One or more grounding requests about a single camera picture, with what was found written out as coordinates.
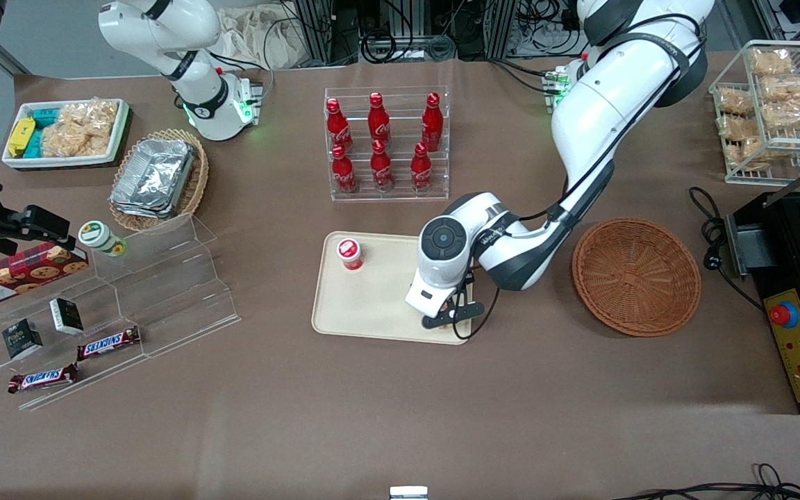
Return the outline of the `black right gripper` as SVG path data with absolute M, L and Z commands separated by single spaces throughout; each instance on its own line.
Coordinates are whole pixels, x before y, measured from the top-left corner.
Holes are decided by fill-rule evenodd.
M 26 206 L 22 211 L 4 209 L 0 216 L 0 240 L 24 240 L 73 244 L 70 223 L 40 206 Z

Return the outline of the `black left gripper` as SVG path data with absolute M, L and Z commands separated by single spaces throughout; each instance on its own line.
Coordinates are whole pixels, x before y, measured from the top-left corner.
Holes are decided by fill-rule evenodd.
M 473 282 L 473 274 L 466 274 L 462 285 L 444 302 L 436 317 L 422 317 L 422 327 L 435 329 L 442 326 L 456 326 L 458 322 L 476 319 L 485 314 L 485 304 L 469 298 Z

